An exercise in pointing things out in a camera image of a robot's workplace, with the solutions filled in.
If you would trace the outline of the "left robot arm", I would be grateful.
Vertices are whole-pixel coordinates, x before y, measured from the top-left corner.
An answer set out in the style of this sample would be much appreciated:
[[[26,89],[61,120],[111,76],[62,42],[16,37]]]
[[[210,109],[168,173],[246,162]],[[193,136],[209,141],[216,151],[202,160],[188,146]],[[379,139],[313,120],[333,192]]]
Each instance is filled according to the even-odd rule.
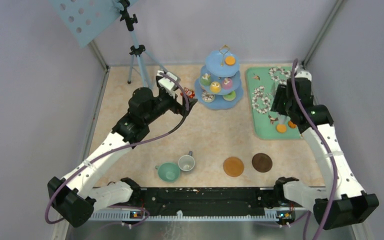
[[[136,89],[128,101],[127,113],[111,129],[101,145],[79,166],[62,178],[53,177],[47,184],[49,200],[46,209],[56,210],[72,227],[86,223],[93,213],[125,203],[134,207],[140,202],[139,186],[129,178],[123,178],[104,187],[95,187],[97,181],[125,154],[136,146],[145,144],[149,125],[171,111],[182,116],[173,128],[176,131],[185,121],[196,98],[177,95],[160,87],[158,96],[146,87]]]

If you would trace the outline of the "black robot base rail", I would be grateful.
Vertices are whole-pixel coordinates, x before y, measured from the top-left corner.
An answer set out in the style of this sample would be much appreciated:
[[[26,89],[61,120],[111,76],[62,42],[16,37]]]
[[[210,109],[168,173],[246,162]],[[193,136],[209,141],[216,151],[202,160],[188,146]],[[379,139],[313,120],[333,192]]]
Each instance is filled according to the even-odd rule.
[[[153,220],[259,222],[293,222],[300,207],[280,201],[270,187],[142,187],[126,205],[148,210]]]

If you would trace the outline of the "pink dome cake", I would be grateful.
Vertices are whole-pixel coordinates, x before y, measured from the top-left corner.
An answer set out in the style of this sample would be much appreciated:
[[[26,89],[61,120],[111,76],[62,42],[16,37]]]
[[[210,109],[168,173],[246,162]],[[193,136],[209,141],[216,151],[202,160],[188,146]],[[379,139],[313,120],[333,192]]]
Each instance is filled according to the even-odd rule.
[[[230,90],[233,87],[233,80],[230,77],[225,77],[221,81],[221,87],[223,90]]]

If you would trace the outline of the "blue three-tier cake stand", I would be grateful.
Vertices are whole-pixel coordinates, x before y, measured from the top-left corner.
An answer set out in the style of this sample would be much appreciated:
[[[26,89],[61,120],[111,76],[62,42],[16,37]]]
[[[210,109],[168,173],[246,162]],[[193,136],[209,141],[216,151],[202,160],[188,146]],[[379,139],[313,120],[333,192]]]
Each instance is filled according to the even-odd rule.
[[[194,87],[198,101],[210,110],[231,109],[241,100],[240,62],[228,45],[207,55]]]

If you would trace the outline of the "round orange biscuit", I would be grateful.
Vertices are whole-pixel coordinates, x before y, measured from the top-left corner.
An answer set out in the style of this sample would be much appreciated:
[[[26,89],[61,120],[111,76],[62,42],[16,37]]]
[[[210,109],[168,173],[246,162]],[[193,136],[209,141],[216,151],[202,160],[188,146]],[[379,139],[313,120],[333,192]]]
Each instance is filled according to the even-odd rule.
[[[224,63],[227,66],[234,66],[236,64],[236,58],[233,55],[229,55],[229,56],[225,57]]]
[[[284,134],[288,130],[288,127],[285,124],[277,124],[275,129],[278,133]]]

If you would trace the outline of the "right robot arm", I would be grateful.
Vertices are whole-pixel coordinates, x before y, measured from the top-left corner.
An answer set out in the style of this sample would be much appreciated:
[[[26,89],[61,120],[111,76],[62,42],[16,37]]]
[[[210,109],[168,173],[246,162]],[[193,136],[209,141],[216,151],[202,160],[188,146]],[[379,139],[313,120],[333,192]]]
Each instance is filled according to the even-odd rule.
[[[355,178],[336,138],[334,120],[325,105],[314,104],[312,82],[288,79],[275,93],[273,112],[289,117],[312,150],[326,189],[309,187],[295,177],[280,177],[273,200],[308,209],[324,230],[363,223],[379,206],[374,193],[367,193]]]

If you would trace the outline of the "green dome cake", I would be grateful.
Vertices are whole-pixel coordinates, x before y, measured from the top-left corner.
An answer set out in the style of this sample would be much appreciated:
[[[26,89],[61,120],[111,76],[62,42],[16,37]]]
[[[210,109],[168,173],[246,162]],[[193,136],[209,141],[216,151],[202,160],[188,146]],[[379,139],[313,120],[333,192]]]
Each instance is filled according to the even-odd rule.
[[[204,73],[203,75],[201,75],[199,82],[204,87],[210,86],[211,83],[212,83],[212,76],[211,76],[211,74]]]

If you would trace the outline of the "white chocolate drizzle donut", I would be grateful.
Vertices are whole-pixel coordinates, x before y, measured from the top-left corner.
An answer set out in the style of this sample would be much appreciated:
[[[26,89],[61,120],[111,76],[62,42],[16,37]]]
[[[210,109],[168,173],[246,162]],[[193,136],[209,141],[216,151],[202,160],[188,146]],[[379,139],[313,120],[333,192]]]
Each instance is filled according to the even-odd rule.
[[[215,100],[215,95],[204,90],[201,94],[201,99],[205,103],[211,103]]]

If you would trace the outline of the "green glazed donut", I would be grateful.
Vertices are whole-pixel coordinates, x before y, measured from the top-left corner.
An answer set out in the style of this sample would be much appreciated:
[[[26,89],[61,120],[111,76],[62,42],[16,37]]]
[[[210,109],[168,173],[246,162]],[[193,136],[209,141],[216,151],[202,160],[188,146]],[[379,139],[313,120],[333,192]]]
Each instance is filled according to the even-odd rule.
[[[233,101],[235,98],[236,98],[236,92],[233,90],[231,91],[230,93],[228,94],[225,94],[222,96],[222,98],[225,100],[225,101]]]

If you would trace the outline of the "yellow dome cake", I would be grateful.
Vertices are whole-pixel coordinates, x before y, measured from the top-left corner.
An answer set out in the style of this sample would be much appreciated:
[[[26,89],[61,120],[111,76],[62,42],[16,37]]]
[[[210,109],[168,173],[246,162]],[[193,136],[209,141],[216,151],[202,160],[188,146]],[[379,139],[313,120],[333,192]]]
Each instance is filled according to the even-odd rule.
[[[209,90],[212,92],[212,93],[219,93],[221,90],[222,90],[222,85],[217,82],[217,81],[213,81],[211,82],[211,84],[209,85]]]

